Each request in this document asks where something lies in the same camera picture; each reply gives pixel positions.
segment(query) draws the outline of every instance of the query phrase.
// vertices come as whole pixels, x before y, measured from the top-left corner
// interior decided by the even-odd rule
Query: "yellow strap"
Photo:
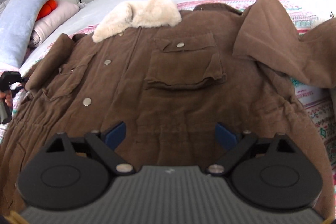
[[[331,224],[335,220],[334,217],[329,217],[325,221],[323,221],[321,224]]]
[[[17,212],[11,211],[9,216],[6,216],[5,219],[10,224],[29,224],[26,220],[22,218]]]

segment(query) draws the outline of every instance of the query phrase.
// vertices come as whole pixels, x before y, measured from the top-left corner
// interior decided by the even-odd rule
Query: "black circular joint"
[[[17,185],[27,205],[62,211],[97,200],[108,182],[102,164],[75,153],[55,152],[37,155],[21,172]]]
[[[295,154],[266,154],[238,165],[232,173],[232,184],[251,205],[290,211],[316,201],[322,178],[308,160],[298,160]]]

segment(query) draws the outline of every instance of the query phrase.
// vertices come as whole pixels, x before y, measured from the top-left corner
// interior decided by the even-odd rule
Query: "orange plush toy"
[[[37,15],[37,19],[39,20],[42,17],[45,17],[49,15],[53,10],[55,10],[57,7],[57,2],[56,0],[48,0],[41,8],[39,14]]]

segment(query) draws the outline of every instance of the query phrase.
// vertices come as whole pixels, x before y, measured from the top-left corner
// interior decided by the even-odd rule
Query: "gray ribbed panel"
[[[68,212],[30,207],[21,215],[30,224],[320,224],[323,221],[312,209],[276,214],[253,208],[238,199],[225,180],[204,175],[197,166],[145,166],[136,175],[119,177],[106,195],[91,205]]]

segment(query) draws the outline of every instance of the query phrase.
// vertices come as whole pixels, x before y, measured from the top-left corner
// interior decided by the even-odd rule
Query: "brown jacket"
[[[181,14],[175,27],[127,28],[100,43],[91,35],[58,38],[1,147],[2,214],[24,207],[18,173],[53,134],[82,136],[124,121],[127,136],[116,151],[136,167],[205,167],[223,153],[216,122],[263,137],[285,132],[322,174],[316,210],[334,215],[325,147],[288,75],[336,85],[336,19],[299,37],[277,0],[258,0],[243,14],[224,4]]]

